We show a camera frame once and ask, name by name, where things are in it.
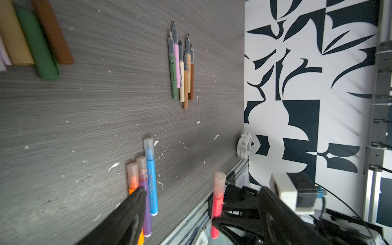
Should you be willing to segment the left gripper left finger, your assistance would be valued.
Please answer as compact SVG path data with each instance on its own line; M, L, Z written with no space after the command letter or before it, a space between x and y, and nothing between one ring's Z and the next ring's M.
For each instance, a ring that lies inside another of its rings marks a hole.
M136 245L143 228L147 192L137 188L78 245Z

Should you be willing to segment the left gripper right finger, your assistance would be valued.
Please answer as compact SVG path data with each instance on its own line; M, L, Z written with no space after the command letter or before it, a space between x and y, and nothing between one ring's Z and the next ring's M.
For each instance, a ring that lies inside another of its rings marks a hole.
M259 215L266 245L345 245L340 238L326 238L303 222L269 188L259 191Z

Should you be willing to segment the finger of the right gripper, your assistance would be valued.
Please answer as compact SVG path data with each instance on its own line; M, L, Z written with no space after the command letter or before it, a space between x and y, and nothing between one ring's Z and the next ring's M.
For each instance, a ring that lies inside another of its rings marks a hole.
M235 245L265 245L262 225L257 197L224 203L222 214L212 219L212 227Z

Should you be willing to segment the red pink highlighter pen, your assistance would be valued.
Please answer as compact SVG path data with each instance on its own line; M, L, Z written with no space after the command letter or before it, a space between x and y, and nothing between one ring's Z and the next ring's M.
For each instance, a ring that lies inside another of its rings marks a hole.
M214 176L214 191L211 209L211 219L220 217L223 211L224 194L226 188L226 174L216 172Z

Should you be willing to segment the blue highlighter pen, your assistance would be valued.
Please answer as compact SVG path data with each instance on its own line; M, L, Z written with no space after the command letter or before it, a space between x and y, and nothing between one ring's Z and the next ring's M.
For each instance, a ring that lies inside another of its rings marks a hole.
M155 156L154 156L155 151L154 151L153 138L144 139L144 149L145 149L145 157L147 160L151 216L156 216L159 212L159 206L158 206L158 192L157 192Z

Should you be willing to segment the green pen cap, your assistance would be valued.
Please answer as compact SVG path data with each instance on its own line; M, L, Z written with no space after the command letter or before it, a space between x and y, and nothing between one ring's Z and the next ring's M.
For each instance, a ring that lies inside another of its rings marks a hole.
M59 69L39 20L25 8L17 9L16 15L30 49L37 74L43 80L58 80Z

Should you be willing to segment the light brown pen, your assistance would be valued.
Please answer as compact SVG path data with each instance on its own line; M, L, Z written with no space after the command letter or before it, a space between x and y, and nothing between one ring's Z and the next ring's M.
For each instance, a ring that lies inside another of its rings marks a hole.
M187 62L187 70L188 70L188 81L187 81L187 92L190 93L190 83L191 83L191 42L189 35L187 35L186 39L186 62Z

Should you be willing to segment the lilac cap brown pen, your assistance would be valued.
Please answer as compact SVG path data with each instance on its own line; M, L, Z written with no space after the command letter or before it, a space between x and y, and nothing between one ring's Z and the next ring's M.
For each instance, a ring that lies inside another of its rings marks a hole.
M187 65L187 55L186 53L184 53L183 56L184 59L184 103L183 103L183 107L184 109L188 109L188 79L189 79L189 75L188 75L188 65Z

